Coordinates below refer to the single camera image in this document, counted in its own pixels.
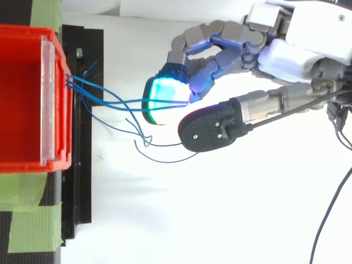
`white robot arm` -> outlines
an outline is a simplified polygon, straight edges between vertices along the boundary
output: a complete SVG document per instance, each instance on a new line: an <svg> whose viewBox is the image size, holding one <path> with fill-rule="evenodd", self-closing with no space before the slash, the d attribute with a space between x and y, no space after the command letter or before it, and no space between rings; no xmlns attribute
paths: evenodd
<svg viewBox="0 0 352 264"><path fill-rule="evenodd" d="M309 107L314 110L331 102L350 106L352 11L346 1L336 2L266 1L254 4L241 23L214 21L192 27L173 40L167 63L147 82L144 98L160 78L187 84L191 103L203 99L215 80L227 74L251 71L284 85L232 98L185 117L179 135L183 145L195 152L228 146L251 130L245 126L248 122L288 113L307 103L317 102ZM216 56L188 59L213 45L222 49ZM344 90L344 95L328 96ZM156 123L150 114L145 118Z"/></svg>

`black cable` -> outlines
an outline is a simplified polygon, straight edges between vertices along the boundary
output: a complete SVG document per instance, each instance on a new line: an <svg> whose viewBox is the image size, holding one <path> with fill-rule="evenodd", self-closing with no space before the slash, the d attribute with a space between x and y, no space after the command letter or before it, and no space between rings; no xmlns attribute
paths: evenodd
<svg viewBox="0 0 352 264"><path fill-rule="evenodd" d="M342 139L341 139L341 137L340 137L340 135L339 135L339 131L337 130L337 126L336 126L335 122L332 121L331 123L332 123L332 125L333 125L334 128L335 128L335 134L336 134L337 139L340 141L340 143L341 143L346 149L352 151L352 148L349 147L349 146L347 146L347 145L342 141Z"/></svg>
<svg viewBox="0 0 352 264"><path fill-rule="evenodd" d="M342 190L343 186L345 185L345 183L347 182L347 180L350 178L352 174L352 168L350 168L350 170L347 172L347 175L345 176L345 178L343 178L343 180L341 181L340 185L338 186L337 190L336 190L336 193L332 199L332 201L330 202L330 205L329 205L329 208L328 210L326 211L325 215L324 215L324 218L323 218L323 221L321 222L320 226L319 226L319 229L318 229L318 232L315 236L315 239L314 239L314 243L313 243L313 248L312 248L312 253L310 255L310 261L309 261L309 264L313 264L313 259L314 259L314 253L315 253L315 249L317 247L317 244L318 244L318 239L319 239L319 236L320 236L320 233L322 232L323 230L323 227L325 225L325 222L326 220L328 219L328 216L331 212L331 209L332 207L334 206L336 200L337 200L337 197L339 196L340 194L340 191Z"/></svg>
<svg viewBox="0 0 352 264"><path fill-rule="evenodd" d="M348 138L345 136L345 134L343 134L343 132L340 132L341 136L343 137L344 140L346 140L346 142L348 143L348 145L351 147L352 149L352 143L351 141L348 140Z"/></svg>
<svg viewBox="0 0 352 264"><path fill-rule="evenodd" d="M329 100L329 99L331 99L333 97L337 97L337 96L345 95L345 94L350 94L350 93L352 93L352 91L337 91L337 92L329 93L328 95L322 96L322 97L320 97L320 98L318 98L318 99L316 99L316 100L314 100L314 101L312 101L310 103L304 104L303 106L300 106L300 107L297 107L297 108L292 109L290 111L287 111L285 113L279 114L279 115L277 115L275 117L265 119L265 120L260 121L260 122L258 122L256 124L247 124L247 126L249 127L249 130L253 130L255 128L262 127L263 125L267 125L267 124L270 124L272 122L275 122L275 121L278 121L280 119L283 119L285 117L291 116L293 114L297 114L299 112L302 112L302 111L304 111L306 109L309 109L309 108L311 108L311 107L313 107L313 106L315 106L315 105L317 105L317 104L319 104L321 102Z"/></svg>
<svg viewBox="0 0 352 264"><path fill-rule="evenodd" d="M348 107L341 106L340 111L336 115L336 127L337 131L341 132L346 125L348 117Z"/></svg>
<svg viewBox="0 0 352 264"><path fill-rule="evenodd" d="M156 159L153 159L151 157L148 157L147 155L145 155L143 152L141 152L137 146L137 142L134 141L134 145L136 146L136 149L137 151L142 154L144 157L146 157L147 159L151 160L151 161L154 161L154 162L158 162L158 163L165 163L165 164L171 164L171 163L179 163L179 162L182 162L182 161L186 161L186 160L189 160L190 158L193 158L194 156L198 155L199 153L195 153L194 155L188 157L188 158L184 158L184 159L181 159L180 161L157 161Z"/></svg>

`black metal frame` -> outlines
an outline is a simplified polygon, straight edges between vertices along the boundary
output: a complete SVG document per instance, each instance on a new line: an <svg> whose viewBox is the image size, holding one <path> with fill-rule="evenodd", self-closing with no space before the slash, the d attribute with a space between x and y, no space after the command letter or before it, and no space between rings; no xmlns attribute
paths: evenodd
<svg viewBox="0 0 352 264"><path fill-rule="evenodd" d="M71 73L83 76L97 61L87 76L87 81L103 86L103 30L84 29L80 26L62 27L63 48ZM77 57L81 48L83 57ZM103 99L103 91L84 87L89 93ZM89 110L95 106L86 100ZM73 239L78 224L91 223L91 139L92 116L86 110L82 98L73 98L73 156L72 166L63 172L62 180L62 238Z"/></svg>

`screw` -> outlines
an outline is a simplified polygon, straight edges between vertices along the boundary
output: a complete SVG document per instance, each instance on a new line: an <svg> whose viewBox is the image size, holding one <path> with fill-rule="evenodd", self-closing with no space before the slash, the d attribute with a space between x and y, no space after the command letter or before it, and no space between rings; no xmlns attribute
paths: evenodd
<svg viewBox="0 0 352 264"><path fill-rule="evenodd" d="M83 50L82 50L82 48L78 48L76 50L76 58L77 59L82 59L83 58Z"/></svg>

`red box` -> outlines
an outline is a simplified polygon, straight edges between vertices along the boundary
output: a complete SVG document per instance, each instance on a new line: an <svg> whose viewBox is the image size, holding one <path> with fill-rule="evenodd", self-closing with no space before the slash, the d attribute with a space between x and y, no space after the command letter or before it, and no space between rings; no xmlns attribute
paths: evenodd
<svg viewBox="0 0 352 264"><path fill-rule="evenodd" d="M0 25L0 173L71 166L72 90L51 29Z"/></svg>

